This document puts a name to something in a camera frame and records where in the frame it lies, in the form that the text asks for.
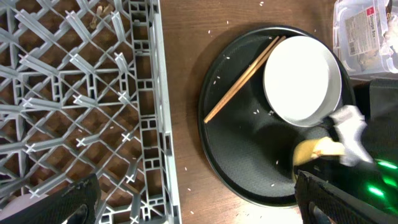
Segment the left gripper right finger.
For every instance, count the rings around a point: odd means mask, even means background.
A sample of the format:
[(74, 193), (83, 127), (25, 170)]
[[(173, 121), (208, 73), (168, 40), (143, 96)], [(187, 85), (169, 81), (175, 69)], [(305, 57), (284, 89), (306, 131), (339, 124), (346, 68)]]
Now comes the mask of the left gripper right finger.
[(311, 173), (300, 171), (295, 198), (304, 223), (397, 223), (397, 216), (361, 201)]

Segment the pink paper cup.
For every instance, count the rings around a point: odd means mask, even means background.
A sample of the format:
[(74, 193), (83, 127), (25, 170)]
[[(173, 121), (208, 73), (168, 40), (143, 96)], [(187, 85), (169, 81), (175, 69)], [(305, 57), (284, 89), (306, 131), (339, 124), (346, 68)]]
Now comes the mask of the pink paper cup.
[(34, 196), (32, 194), (25, 194), (17, 197), (10, 203), (8, 203), (2, 210), (0, 219), (3, 220), (13, 214), (20, 212), (21, 210), (37, 203), (38, 201), (47, 197), (47, 194), (41, 196)]

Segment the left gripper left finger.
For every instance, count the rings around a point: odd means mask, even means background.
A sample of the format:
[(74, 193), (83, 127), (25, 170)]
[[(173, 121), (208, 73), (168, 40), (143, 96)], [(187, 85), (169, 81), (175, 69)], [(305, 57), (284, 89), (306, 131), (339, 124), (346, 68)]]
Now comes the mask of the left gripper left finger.
[(90, 174), (1, 220), (1, 223), (94, 223), (100, 199), (98, 178)]

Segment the yellow bowl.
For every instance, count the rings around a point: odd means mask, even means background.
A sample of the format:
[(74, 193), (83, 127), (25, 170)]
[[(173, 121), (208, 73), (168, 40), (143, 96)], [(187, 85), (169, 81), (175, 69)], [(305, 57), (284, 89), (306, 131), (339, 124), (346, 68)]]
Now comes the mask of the yellow bowl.
[(332, 138), (305, 140), (299, 143), (294, 149), (292, 157), (292, 179), (297, 181), (298, 172), (294, 171), (298, 166), (304, 165), (318, 159), (319, 157), (332, 156), (340, 157), (345, 154), (345, 147), (340, 142), (334, 142)]

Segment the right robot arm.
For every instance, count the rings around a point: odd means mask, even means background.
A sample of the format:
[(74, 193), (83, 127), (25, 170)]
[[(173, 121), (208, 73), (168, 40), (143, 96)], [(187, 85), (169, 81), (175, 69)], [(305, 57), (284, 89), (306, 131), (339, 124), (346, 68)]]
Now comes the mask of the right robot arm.
[(305, 223), (397, 223), (397, 80), (373, 79), (369, 106), (369, 120), (353, 105), (329, 114), (332, 136), (294, 149)]

